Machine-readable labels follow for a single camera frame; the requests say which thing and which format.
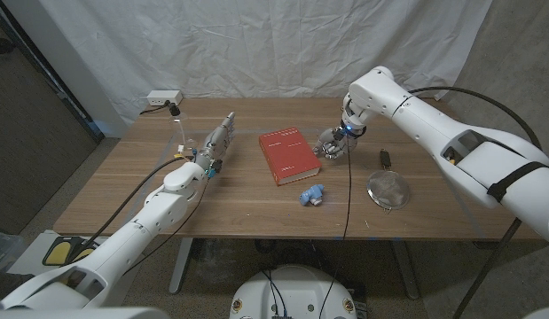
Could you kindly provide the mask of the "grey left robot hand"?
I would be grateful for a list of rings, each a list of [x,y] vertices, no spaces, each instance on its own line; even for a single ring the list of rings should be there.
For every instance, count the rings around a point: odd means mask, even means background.
[[[204,140],[203,147],[194,158],[194,162],[204,170],[210,169],[215,162],[223,159],[234,138],[234,120],[235,112],[229,113]]]

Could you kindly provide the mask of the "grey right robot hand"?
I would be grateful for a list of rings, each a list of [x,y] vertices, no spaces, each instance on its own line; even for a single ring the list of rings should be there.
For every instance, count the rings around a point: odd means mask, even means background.
[[[340,128],[329,128],[319,135],[312,151],[317,157],[334,160],[351,153],[356,147],[356,138],[346,135]]]

